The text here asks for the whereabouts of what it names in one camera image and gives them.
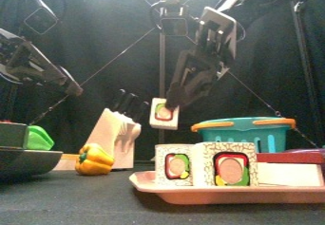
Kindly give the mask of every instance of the yellow bell pepper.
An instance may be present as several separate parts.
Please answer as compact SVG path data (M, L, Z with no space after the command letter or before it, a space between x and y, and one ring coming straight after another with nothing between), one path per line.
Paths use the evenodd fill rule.
M96 143L88 143L79 151L75 169L80 175L107 175L112 169L114 157Z

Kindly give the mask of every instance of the basket handle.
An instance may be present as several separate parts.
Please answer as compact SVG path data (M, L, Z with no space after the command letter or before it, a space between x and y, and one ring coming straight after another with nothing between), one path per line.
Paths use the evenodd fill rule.
M230 127L234 126L233 122L201 122L191 126L191 132L197 132L202 128L214 128L214 127Z
M253 124L256 124L256 125L289 124L292 129L296 128L296 120L294 119L286 119L286 118L254 121Z

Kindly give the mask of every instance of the green object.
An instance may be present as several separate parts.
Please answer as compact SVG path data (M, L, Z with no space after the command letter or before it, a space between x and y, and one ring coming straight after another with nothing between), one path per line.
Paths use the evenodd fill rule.
M257 152L280 153L286 150L286 132L296 127L294 119L248 117L197 123L191 131L203 141L254 142Z
M244 167L242 169L242 179L240 182L233 184L234 186L248 186L249 185L249 169Z
M50 151L55 142L48 136L46 130L36 125L28 126L30 135L27 142L27 149Z

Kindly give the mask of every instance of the pepper stem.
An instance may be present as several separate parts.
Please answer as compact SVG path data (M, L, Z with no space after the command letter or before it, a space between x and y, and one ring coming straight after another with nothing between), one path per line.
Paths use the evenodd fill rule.
M86 159L87 159L87 152L83 153L83 154L80 154L80 156L79 156L79 162L83 163Z

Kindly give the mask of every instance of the teal basket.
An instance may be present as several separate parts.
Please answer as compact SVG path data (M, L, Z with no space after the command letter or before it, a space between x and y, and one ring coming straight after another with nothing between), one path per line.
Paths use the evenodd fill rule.
M190 129L203 141L254 142L258 153L280 153L286 150L286 133L294 127L294 119L254 117L199 122Z

